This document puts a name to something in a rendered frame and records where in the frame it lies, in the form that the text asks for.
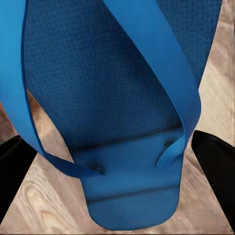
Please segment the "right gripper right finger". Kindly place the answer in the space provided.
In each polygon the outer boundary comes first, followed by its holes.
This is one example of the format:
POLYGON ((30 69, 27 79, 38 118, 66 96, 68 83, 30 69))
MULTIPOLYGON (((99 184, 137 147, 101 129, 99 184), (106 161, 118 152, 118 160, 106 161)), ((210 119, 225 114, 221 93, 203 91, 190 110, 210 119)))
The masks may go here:
POLYGON ((199 130, 191 147, 235 233, 235 147, 199 130))

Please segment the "sandal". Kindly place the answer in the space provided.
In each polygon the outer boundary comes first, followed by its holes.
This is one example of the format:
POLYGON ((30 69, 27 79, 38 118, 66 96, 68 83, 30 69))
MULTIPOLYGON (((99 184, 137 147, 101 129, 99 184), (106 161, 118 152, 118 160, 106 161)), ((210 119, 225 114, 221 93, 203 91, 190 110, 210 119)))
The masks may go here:
POLYGON ((176 212, 223 0, 0 0, 0 102, 111 231, 176 212), (27 90, 73 163, 47 153, 27 90))

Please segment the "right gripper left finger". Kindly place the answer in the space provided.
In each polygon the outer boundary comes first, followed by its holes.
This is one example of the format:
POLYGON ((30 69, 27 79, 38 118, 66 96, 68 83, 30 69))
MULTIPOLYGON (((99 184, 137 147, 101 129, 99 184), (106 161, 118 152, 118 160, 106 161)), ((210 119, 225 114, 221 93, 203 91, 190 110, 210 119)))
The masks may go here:
POLYGON ((20 135, 0 145, 0 224, 37 153, 20 135))

